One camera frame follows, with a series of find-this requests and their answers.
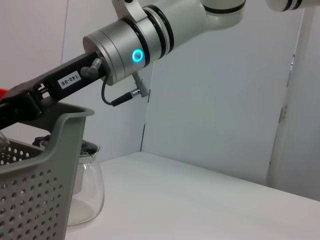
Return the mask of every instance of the silver cylindrical joint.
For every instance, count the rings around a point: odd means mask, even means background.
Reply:
[[[266,3],[278,12],[320,6],[320,0],[266,0]]]
[[[122,20],[85,36],[83,47],[87,53],[97,52],[101,57],[111,75],[109,86],[145,67],[144,48],[135,31]]]

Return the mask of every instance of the glass jar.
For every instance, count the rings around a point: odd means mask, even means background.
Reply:
[[[97,217],[105,202],[105,186],[100,164],[96,162],[99,151],[90,154],[81,152],[73,196],[71,200],[68,226],[88,222]]]

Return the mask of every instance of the white tabletop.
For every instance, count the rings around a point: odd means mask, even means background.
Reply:
[[[156,155],[101,164],[105,203],[66,240],[319,240],[320,202]]]

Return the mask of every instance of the white panel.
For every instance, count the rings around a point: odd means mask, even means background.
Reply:
[[[0,88],[10,89],[61,63],[67,0],[0,1]],[[32,143],[44,131],[15,124],[8,137]]]
[[[152,1],[144,0],[142,4]],[[111,0],[69,0],[64,39],[63,62],[84,53],[83,37],[117,20]],[[149,85],[153,66],[141,71]],[[97,159],[104,161],[138,152],[145,123],[147,98],[136,97],[120,106],[105,105],[101,99],[102,81],[76,92],[64,102],[90,108],[84,139],[101,145]],[[132,77],[106,88],[106,99],[112,101],[136,88]]]
[[[142,150],[265,184],[301,16],[248,1],[158,61]]]
[[[305,11],[313,14],[312,9]],[[277,189],[320,201],[320,8],[306,46],[292,72],[292,96],[284,126],[284,148],[276,172]]]

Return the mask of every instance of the red object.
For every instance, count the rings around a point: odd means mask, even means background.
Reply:
[[[2,99],[2,97],[8,92],[7,89],[3,89],[3,88],[0,88],[0,100]]]

